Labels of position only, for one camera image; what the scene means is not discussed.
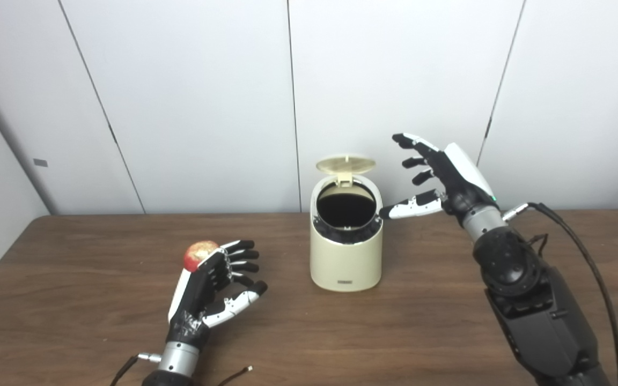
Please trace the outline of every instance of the wooden table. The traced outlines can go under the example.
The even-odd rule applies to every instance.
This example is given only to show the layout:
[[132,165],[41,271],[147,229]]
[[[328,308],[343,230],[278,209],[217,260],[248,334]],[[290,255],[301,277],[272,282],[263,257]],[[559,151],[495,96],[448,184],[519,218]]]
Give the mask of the wooden table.
[[[618,313],[618,211],[560,212],[598,262]],[[331,293],[309,277],[305,213],[44,217],[0,262],[0,384],[108,385],[130,355],[161,352],[187,246],[252,239],[267,293],[216,328],[198,364],[206,386],[247,365],[237,385],[530,385],[483,296],[467,235],[438,214],[387,222],[383,277]],[[564,274],[615,379],[603,301],[566,235],[538,213],[514,223],[550,233]],[[138,362],[120,384],[140,384]]]

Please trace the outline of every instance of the open lid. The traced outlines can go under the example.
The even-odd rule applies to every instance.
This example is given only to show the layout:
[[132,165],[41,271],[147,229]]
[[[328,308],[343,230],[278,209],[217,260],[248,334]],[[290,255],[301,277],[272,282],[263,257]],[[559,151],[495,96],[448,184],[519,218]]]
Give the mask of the open lid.
[[338,184],[340,186],[351,186],[353,174],[367,173],[376,166],[373,159],[356,157],[352,155],[344,155],[340,157],[331,157],[319,161],[316,164],[316,169],[338,176]]

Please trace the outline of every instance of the black fingertip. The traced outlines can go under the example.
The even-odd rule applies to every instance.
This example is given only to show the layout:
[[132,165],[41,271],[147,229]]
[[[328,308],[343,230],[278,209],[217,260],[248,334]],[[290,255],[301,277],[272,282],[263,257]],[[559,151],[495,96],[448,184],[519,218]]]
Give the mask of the black fingertip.
[[240,240],[240,249],[252,249],[254,248],[254,242],[252,240]]
[[423,206],[438,200],[438,195],[435,189],[424,191],[416,195],[416,205]]
[[424,161],[424,159],[422,158],[407,158],[405,159],[405,161],[402,161],[402,166],[404,166],[407,169],[411,169],[414,166],[419,166],[419,165],[425,165],[426,161]]
[[268,284],[266,284],[264,281],[260,280],[257,281],[257,283],[254,283],[250,286],[250,288],[248,288],[248,291],[252,291],[255,292],[257,294],[259,294],[259,296],[264,295],[264,292],[268,289]]
[[416,174],[414,178],[411,179],[411,183],[416,186],[421,185],[422,183],[428,181],[432,177],[431,171],[427,170],[426,172],[421,172]]
[[393,141],[400,144],[402,149],[414,149],[414,142],[411,139],[404,136],[404,134],[394,134]]
[[250,262],[245,264],[245,269],[247,269],[247,271],[249,272],[259,272],[259,266]]
[[390,220],[390,210],[392,210],[392,208],[393,208],[393,205],[382,208],[378,212],[378,215],[384,220]]

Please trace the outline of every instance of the robot finger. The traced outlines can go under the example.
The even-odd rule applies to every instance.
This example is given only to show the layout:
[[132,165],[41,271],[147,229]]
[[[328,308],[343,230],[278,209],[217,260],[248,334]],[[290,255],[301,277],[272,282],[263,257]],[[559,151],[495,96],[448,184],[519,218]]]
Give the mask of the robot finger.
[[264,281],[257,281],[257,283],[252,283],[249,288],[230,298],[215,301],[204,311],[202,322],[212,328],[230,320],[259,299],[267,289],[268,286]]
[[242,261],[245,259],[246,261],[253,261],[254,259],[259,258],[259,252],[253,251],[251,249],[247,249],[245,251],[237,251],[228,255],[228,259],[231,262]]
[[231,262],[230,267],[233,272],[247,271],[247,272],[259,272],[259,266],[254,263],[246,261]]
[[424,216],[442,210],[440,193],[436,189],[402,200],[395,205],[383,207],[378,214],[381,218],[405,218]]
[[435,145],[426,141],[426,139],[406,132],[393,135],[393,141],[397,142],[402,149],[416,149],[424,157],[431,152],[439,151]]
[[233,272],[233,282],[240,283],[243,286],[249,287],[254,284],[254,280],[248,278],[242,273]]
[[233,252],[254,248],[254,242],[252,240],[238,240],[223,244],[221,248],[225,249],[227,254],[232,254]]
[[431,178],[433,178],[433,171],[432,169],[428,169],[424,172],[416,174],[416,176],[411,179],[411,183],[413,183],[416,186],[419,186]]
[[402,161],[402,166],[407,169],[412,169],[415,166],[424,166],[427,165],[426,159],[422,156],[407,158],[405,161]]

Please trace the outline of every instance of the silver metal connector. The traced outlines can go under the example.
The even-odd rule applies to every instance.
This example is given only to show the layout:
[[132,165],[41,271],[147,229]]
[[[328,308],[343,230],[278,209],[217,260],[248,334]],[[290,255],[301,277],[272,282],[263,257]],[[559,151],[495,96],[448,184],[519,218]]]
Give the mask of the silver metal connector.
[[510,222],[510,220],[513,220],[515,217],[517,217],[521,213],[525,212],[528,208],[529,208],[529,206],[528,206],[527,203],[523,203],[521,205],[518,205],[517,207],[514,207],[514,208],[508,210],[507,212],[505,212],[502,215],[502,219],[505,222]]
[[138,354],[137,357],[139,359],[142,359],[143,361],[150,361],[152,363],[161,362],[161,355],[152,354],[150,352],[140,352],[140,354]]
[[199,349],[182,342],[166,342],[159,369],[192,376],[199,359]]

